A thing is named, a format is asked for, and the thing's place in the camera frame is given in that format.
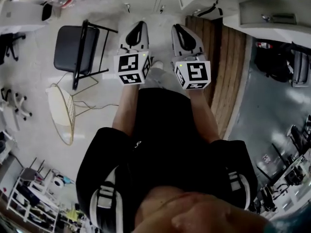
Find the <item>wooden floor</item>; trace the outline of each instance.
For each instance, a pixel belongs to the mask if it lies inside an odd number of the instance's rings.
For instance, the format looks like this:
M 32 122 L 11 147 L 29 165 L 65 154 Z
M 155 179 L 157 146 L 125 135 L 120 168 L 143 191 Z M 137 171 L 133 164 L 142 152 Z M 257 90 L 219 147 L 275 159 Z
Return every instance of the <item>wooden floor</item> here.
M 221 20 L 188 16 L 186 26 L 202 39 L 211 62 L 212 81 L 204 93 L 223 138 L 240 87 L 246 34 L 224 26 Z

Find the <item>black shirt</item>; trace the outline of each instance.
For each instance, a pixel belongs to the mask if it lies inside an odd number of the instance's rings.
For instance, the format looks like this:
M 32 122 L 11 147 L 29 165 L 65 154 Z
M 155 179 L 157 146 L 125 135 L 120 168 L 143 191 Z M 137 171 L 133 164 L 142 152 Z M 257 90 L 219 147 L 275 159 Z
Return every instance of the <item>black shirt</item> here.
M 251 200 L 257 191 L 244 142 L 219 140 L 208 144 L 197 132 L 190 100 L 160 88 L 139 91 L 132 137 L 112 128 L 99 129 L 95 135 L 76 182 L 78 200 L 87 216 L 92 194 L 117 166 L 123 220 L 131 230 L 137 209 L 156 186 L 212 194 L 243 208 L 245 191 L 233 193 L 229 181 L 228 170 L 234 170 L 248 180 Z

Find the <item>white stripe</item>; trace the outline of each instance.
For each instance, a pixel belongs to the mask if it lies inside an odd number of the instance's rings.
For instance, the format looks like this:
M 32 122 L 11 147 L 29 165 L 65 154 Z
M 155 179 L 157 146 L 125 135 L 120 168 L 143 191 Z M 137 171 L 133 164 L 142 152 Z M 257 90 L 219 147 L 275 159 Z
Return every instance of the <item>white stripe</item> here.
M 112 205 L 112 199 L 108 199 L 105 197 L 99 197 L 97 206 L 100 208 L 110 209 Z
M 115 174 L 115 171 L 116 171 L 116 168 L 115 167 L 108 175 L 108 177 L 106 178 L 105 182 L 108 181 L 108 182 L 111 182 L 113 184 L 116 183 L 116 174 Z
M 232 191 L 241 189 L 240 183 L 238 181 L 231 182 Z
M 113 187 L 101 185 L 101 190 L 113 192 Z
M 118 191 L 116 191 L 116 202 L 116 233 L 123 233 L 123 202 Z
M 109 197 L 112 197 L 112 195 L 113 195 L 112 192 L 103 191 L 103 190 L 100 190 L 99 193 L 100 193 L 101 195 L 106 195 L 106 196 L 109 196 Z
M 98 227 L 97 225 L 97 217 L 96 217 L 96 209 L 97 209 L 97 191 L 96 190 L 91 198 L 91 202 L 89 205 L 89 219 L 92 222 L 93 225 Z
M 245 210 L 249 207 L 249 204 L 251 203 L 251 190 L 249 187 L 249 183 L 244 175 L 240 174 L 240 179 L 245 187 L 245 193 L 246 193 L 246 203 L 245 203 Z
M 234 180 L 234 179 L 236 179 L 238 176 L 237 175 L 232 175 L 232 176 L 229 176 L 229 179 L 230 180 Z

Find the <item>concrete floor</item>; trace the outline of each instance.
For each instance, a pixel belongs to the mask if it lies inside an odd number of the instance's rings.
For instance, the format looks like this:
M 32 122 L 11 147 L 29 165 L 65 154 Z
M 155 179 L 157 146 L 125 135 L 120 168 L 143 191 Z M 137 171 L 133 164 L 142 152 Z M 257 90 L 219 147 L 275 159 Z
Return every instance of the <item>concrete floor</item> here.
M 116 79 L 110 79 L 113 74 L 113 56 L 117 52 L 119 36 L 123 29 L 132 23 L 144 20 L 148 25 L 150 49 L 155 60 L 164 62 L 164 68 L 170 71 L 170 59 L 173 55 L 171 42 L 171 27 L 176 23 L 184 23 L 179 15 L 142 15 L 117 13 L 116 16 L 103 16 L 99 13 L 80 13 L 79 7 L 66 9 L 61 17 L 52 24 L 35 32 L 26 33 L 26 39 L 18 41 L 17 52 L 19 61 L 6 58 L 0 66 L 0 85 L 10 87 L 28 97 L 25 107 L 33 113 L 26 122 L 20 120 L 20 131 L 15 133 L 17 148 L 13 153 L 24 166 L 29 166 L 37 157 L 45 160 L 45 165 L 58 169 L 61 173 L 75 180 L 84 154 L 101 127 L 112 124 L 116 106 L 108 106 L 102 110 L 92 110 L 76 118 L 74 141 L 66 146 L 53 126 L 45 93 L 52 83 L 56 83 L 65 74 L 53 66 L 54 48 L 57 33 L 63 25 L 81 25 L 84 19 L 112 29 L 119 34 L 110 33 L 104 54 L 102 69 L 110 68 L 108 75 L 94 76 L 100 83 L 86 92 L 79 94 L 76 100 L 83 100 L 89 105 L 102 107 L 110 103 L 118 104 L 122 86 Z M 99 64 L 105 32 L 101 32 L 97 45 L 93 67 Z M 81 80 L 78 91 L 88 85 L 88 80 Z M 70 93 L 71 75 L 67 75 L 60 83 Z
M 256 165 L 269 176 L 282 168 L 272 143 L 285 156 L 296 153 L 286 134 L 293 124 L 300 129 L 304 125 L 311 112 L 311 90 L 309 87 L 293 88 L 289 83 L 267 78 L 254 64 L 255 56 L 256 47 L 253 47 L 245 93 L 229 140 L 245 141 L 259 187 L 262 187 L 268 180 Z M 266 154 L 271 159 L 269 164 L 263 161 Z

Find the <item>black folding chair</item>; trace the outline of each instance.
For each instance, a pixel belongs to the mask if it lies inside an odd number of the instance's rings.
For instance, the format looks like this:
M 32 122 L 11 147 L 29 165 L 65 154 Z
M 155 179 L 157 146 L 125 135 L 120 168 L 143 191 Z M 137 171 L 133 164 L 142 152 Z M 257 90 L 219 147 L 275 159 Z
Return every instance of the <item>black folding chair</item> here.
M 107 35 L 99 69 L 97 72 L 92 72 L 99 29 L 107 30 Z M 101 66 L 110 31 L 118 33 L 116 30 L 89 23 L 88 20 L 85 20 L 82 26 L 63 26 L 58 31 L 54 66 L 58 70 L 73 73 L 73 90 L 77 89 L 80 79 L 109 71 L 109 69 L 101 71 Z

